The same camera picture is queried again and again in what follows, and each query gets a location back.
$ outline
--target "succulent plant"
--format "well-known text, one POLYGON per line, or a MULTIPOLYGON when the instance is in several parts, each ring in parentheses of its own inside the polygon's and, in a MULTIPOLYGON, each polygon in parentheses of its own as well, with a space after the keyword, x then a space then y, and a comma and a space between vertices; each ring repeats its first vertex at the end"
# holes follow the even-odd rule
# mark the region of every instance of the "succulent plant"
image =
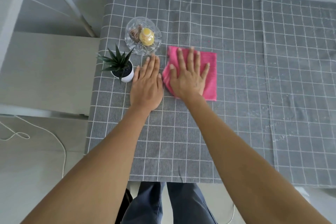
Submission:
POLYGON ((119 74, 119 80, 123 77, 124 70, 129 67, 128 60, 133 52, 133 49, 126 55, 120 54, 119 48, 117 45, 115 45, 115 54, 109 49, 108 52, 110 53, 111 58, 98 55, 98 59, 104 61, 107 65, 109 65, 107 68, 104 68, 102 71, 112 71, 112 72, 118 72, 119 74))

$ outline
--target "pink cloth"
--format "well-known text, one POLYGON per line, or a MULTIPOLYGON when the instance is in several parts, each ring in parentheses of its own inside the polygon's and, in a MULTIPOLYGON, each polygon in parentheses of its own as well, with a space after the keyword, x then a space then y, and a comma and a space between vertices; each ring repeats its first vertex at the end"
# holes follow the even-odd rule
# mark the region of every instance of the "pink cloth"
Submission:
MULTIPOLYGON (((166 85, 169 92, 174 95, 173 89, 170 86, 170 69, 169 65, 173 64, 177 69, 177 74, 180 73, 179 61, 177 59, 177 48, 175 46, 168 46, 167 55, 169 56, 169 62, 162 72, 163 83, 166 85)), ((187 57, 189 49, 182 48, 183 57, 185 63, 187 63, 187 57)), ((201 74, 205 68, 205 65, 210 63, 210 69, 205 81, 205 88, 203 97, 205 100, 216 101, 217 99, 217 54, 213 52, 201 52, 201 74)))

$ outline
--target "dark blue pants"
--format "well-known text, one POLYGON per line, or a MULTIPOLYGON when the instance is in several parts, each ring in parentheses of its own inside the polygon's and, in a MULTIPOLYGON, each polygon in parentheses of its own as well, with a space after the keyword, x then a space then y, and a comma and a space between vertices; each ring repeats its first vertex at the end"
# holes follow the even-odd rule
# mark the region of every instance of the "dark blue pants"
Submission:
MULTIPOLYGON (((129 205, 122 224, 159 224, 163 211, 164 182, 141 182, 138 196, 129 205)), ((174 224, 215 224, 200 188, 195 183, 167 182, 174 224)))

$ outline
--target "hand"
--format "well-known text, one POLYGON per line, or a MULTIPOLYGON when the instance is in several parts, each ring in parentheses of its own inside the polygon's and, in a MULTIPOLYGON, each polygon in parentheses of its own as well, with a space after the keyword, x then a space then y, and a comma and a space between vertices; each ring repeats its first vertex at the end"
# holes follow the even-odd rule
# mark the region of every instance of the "hand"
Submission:
POLYGON ((159 74, 160 59, 154 54, 147 57, 141 71, 137 66, 131 88, 131 107, 149 112, 159 106, 163 98, 162 76, 159 74))
POLYGON ((203 95, 205 80, 207 78, 210 64, 206 64, 203 73, 200 75, 201 53, 196 53, 194 63, 194 48, 191 47, 187 58, 187 67, 184 62, 181 48, 178 48, 178 63, 180 66, 180 75, 177 77, 177 70, 173 64, 170 64, 170 86, 175 95, 182 100, 194 93, 203 95))

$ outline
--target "yellow cupcake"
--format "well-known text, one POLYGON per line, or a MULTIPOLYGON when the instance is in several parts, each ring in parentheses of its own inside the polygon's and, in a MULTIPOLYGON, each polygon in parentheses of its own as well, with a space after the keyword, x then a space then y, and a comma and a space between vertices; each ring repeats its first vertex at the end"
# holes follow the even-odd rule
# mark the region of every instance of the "yellow cupcake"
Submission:
POLYGON ((139 35, 141 43, 145 46, 152 45, 154 43, 154 32, 149 28, 144 28, 139 35))

